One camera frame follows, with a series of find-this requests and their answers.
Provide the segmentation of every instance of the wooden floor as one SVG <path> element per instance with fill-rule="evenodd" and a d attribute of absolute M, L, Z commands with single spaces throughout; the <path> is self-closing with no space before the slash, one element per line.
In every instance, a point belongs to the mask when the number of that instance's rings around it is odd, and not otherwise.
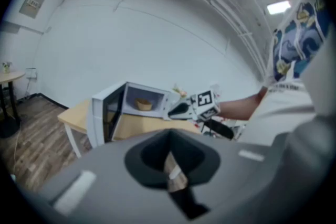
<path fill-rule="evenodd" d="M 45 181 L 77 157 L 72 150 L 64 125 L 57 115 L 64 109 L 43 97 L 34 97 L 20 104 L 18 113 L 22 118 L 21 131 L 10 138 L 0 138 L 0 153 L 10 174 L 15 174 L 16 182 L 26 189 L 37 191 Z M 14 149 L 16 166 L 14 167 Z M 86 151 L 90 143 L 83 135 L 80 139 Z"/>

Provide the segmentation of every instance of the potted plant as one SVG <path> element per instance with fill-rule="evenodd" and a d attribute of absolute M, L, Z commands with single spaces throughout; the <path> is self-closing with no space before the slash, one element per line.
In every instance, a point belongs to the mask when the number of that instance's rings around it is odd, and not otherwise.
<path fill-rule="evenodd" d="M 3 62 L 2 65 L 4 67 L 4 73 L 9 73 L 10 72 L 10 69 L 9 67 L 11 66 L 11 62 Z"/>

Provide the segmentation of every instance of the person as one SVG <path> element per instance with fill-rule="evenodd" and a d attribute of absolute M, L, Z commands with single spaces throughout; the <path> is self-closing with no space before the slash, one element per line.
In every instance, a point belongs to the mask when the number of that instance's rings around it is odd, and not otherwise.
<path fill-rule="evenodd" d="M 288 0 L 291 8 L 274 31 L 266 76 L 259 92 L 220 103 L 219 116 L 249 120 L 238 141 L 271 145 L 315 116 L 300 75 L 323 45 L 331 18 L 323 0 Z"/>

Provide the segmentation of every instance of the brown bowl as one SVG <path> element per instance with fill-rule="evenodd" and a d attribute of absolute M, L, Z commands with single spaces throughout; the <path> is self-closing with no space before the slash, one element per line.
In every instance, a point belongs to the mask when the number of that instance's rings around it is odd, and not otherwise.
<path fill-rule="evenodd" d="M 152 103 L 146 99 L 142 98 L 136 98 L 135 99 L 135 105 L 138 107 L 141 111 L 150 111 L 152 110 Z"/>

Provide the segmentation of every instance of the black table base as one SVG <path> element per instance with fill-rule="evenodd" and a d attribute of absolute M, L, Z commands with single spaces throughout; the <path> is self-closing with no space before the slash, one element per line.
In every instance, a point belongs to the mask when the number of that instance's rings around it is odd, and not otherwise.
<path fill-rule="evenodd" d="M 4 120 L 0 122 L 0 137 L 7 138 L 15 134 L 20 129 L 20 117 L 17 114 L 15 101 L 14 101 L 14 93 L 13 93 L 13 82 L 8 83 L 9 88 L 9 97 L 10 97 L 10 104 L 12 105 L 13 110 L 13 117 L 8 116 L 6 110 L 6 104 L 4 100 L 4 94 L 2 92 L 2 85 L 0 84 L 0 102 L 1 108 L 4 114 Z"/>

